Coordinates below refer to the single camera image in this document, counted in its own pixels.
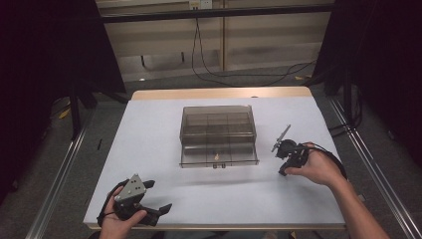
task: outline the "forearm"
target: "forearm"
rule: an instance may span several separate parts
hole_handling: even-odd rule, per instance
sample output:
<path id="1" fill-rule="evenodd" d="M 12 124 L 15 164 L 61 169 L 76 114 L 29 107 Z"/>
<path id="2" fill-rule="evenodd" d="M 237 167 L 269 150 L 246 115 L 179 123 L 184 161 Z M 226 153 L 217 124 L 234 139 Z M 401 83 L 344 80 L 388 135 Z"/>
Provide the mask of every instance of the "forearm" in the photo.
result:
<path id="1" fill-rule="evenodd" d="M 348 181 L 339 180 L 329 188 L 338 203 L 352 239 L 389 238 L 357 197 Z"/>

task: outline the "wrist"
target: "wrist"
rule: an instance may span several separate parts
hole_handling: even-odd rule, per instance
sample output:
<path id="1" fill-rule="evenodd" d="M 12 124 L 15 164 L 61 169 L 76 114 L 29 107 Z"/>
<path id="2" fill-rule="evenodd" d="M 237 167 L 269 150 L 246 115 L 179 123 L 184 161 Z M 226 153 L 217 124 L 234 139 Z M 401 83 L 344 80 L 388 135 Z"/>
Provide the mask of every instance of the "wrist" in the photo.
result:
<path id="1" fill-rule="evenodd" d="M 330 181 L 329 184 L 326 185 L 332 192 L 337 192 L 340 190 L 344 190 L 351 186 L 351 184 L 342 176 L 338 176 Z"/>

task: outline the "white table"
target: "white table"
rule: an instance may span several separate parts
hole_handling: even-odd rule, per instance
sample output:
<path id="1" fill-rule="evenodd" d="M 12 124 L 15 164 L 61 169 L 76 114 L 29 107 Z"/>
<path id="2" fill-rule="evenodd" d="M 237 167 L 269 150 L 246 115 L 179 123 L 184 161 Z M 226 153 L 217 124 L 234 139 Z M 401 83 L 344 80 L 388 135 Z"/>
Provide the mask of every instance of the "white table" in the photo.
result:
<path id="1" fill-rule="evenodd" d="M 252 106 L 260 163 L 218 169 L 181 168 L 179 134 L 183 107 L 231 105 Z M 160 217 L 156 227 L 136 228 L 344 229 L 344 220 L 328 188 L 300 176 L 278 174 L 284 162 L 271 149 L 287 124 L 292 127 L 285 138 L 316 142 L 338 156 L 317 104 L 306 88 L 136 93 L 127 105 L 84 223 L 99 228 L 97 216 L 106 194 L 118 182 L 138 173 L 142 180 L 155 180 L 141 201 L 144 206 L 173 206 Z"/>

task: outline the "black cable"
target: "black cable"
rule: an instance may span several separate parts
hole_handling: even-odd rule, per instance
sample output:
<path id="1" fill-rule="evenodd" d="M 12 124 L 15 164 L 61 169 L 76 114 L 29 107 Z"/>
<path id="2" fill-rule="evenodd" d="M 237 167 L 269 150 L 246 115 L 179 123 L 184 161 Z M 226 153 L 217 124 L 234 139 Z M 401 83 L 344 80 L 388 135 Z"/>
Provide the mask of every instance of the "black cable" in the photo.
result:
<path id="1" fill-rule="evenodd" d="M 312 62 L 310 62 L 310 63 L 300 63 L 300 64 L 295 64 L 295 65 L 292 65 L 292 66 L 290 66 L 290 67 L 288 68 L 288 70 L 287 70 L 287 72 L 286 72 L 285 74 L 272 74 L 272 75 L 270 75 L 270 74 L 245 74 L 245 75 L 241 75 L 241 74 L 229 74 L 229 75 L 217 75 L 217 74 L 215 74 L 215 73 L 212 73 L 212 72 L 208 69 L 208 67 L 206 66 L 206 64 L 205 64 L 204 54 L 203 54 L 203 47 L 202 47 L 201 31 L 200 31 L 200 29 L 199 29 L 199 22 L 198 22 L 198 19 L 196 19 L 196 31 L 195 31 L 195 38 L 194 38 L 194 41 L 193 41 L 193 51 L 192 51 L 192 58 L 191 58 L 191 60 L 192 60 L 192 62 L 191 62 L 192 70 L 193 70 L 193 72 L 195 73 L 195 75 L 196 75 L 199 79 L 201 79 L 201 80 L 203 80 L 203 81 L 213 82 L 213 83 L 218 83 L 218 84 L 222 84 L 222 85 L 229 86 L 229 87 L 242 88 L 242 87 L 245 87 L 245 86 L 234 86 L 234 85 L 227 84 L 227 83 L 223 83 L 223 82 L 220 82 L 220 81 L 215 81 L 215 80 L 210 80 L 210 79 L 204 79 L 204 78 L 202 78 L 201 76 L 199 76 L 199 75 L 196 73 L 195 68 L 193 67 L 193 60 L 194 60 L 194 53 L 195 53 L 195 49 L 196 49 L 196 39 L 197 39 L 197 37 L 199 37 L 199 44 L 200 44 L 200 50 L 201 50 L 201 59 L 202 59 L 202 64 L 203 64 L 203 66 L 205 67 L 206 71 L 207 71 L 210 75 L 212 75 L 212 76 L 214 76 L 214 77 L 219 77 L 219 78 L 220 78 L 220 77 L 221 77 L 221 78 L 225 78 L 225 77 L 281 77 L 281 78 L 276 79 L 276 80 L 274 80 L 274 81 L 272 81 L 272 82 L 270 82 L 270 83 L 268 83 L 268 84 L 264 84 L 264 85 L 261 85 L 261 86 L 258 86 L 258 87 L 267 87 L 267 86 L 270 86 L 270 85 L 272 85 L 272 84 L 275 84 L 275 83 L 277 83 L 277 82 L 281 81 L 282 79 L 284 79 L 286 76 L 291 75 L 291 74 L 294 74 L 294 73 L 297 73 L 297 72 L 299 72 L 299 71 L 303 70 L 304 68 L 308 67 L 309 65 L 313 64 L 313 63 L 316 61 L 316 60 L 314 60 L 314 61 L 312 61 Z M 300 69 L 298 69 L 298 70 L 296 70 L 296 71 L 293 71 L 293 72 L 290 72 L 290 70 L 291 70 L 293 67 L 296 67 L 296 66 L 299 66 L 299 65 L 303 65 L 303 64 L 305 64 L 305 65 L 304 65 L 303 67 L 301 67 Z"/>
<path id="2" fill-rule="evenodd" d="M 121 186 L 125 186 L 127 183 L 129 182 L 129 179 L 120 182 L 118 185 L 115 186 L 115 188 L 112 189 L 112 191 L 108 194 L 108 196 L 105 199 L 105 204 L 103 205 L 102 211 L 100 212 L 100 215 L 97 217 L 97 222 L 99 224 L 99 227 L 103 226 L 103 220 L 105 219 L 105 217 L 107 215 L 113 214 L 115 212 L 111 212 L 111 213 L 105 213 L 106 210 L 106 206 L 108 205 L 109 200 L 111 199 L 112 195 L 114 194 L 114 192 Z"/>

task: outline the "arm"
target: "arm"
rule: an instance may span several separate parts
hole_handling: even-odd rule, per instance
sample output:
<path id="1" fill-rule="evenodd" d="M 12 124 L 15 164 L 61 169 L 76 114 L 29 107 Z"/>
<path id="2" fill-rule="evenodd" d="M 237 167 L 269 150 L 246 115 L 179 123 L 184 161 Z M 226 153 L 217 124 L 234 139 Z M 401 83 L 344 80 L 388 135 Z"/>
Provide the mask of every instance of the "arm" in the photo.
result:
<path id="1" fill-rule="evenodd" d="M 301 175 L 327 186 L 338 203 L 351 238 L 389 238 L 335 163 L 322 152 L 311 150 L 307 164 L 302 168 L 287 168 L 286 174 Z"/>

